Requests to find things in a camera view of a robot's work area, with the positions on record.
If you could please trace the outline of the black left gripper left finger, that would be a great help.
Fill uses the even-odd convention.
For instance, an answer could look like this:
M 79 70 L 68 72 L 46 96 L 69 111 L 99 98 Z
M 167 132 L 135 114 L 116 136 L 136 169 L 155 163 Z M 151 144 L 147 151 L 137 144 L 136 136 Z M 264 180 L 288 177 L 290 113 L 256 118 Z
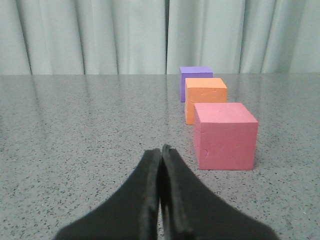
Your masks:
M 57 240 L 155 240 L 161 151 L 144 152 L 126 182 L 102 205 L 61 229 Z

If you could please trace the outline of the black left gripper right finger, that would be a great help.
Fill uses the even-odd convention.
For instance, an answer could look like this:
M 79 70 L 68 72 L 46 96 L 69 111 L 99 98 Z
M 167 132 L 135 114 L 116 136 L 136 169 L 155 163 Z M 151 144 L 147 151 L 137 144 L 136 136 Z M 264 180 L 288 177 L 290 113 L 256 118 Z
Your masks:
M 278 239 L 270 227 L 210 191 L 167 144 L 162 148 L 159 189 L 167 240 Z

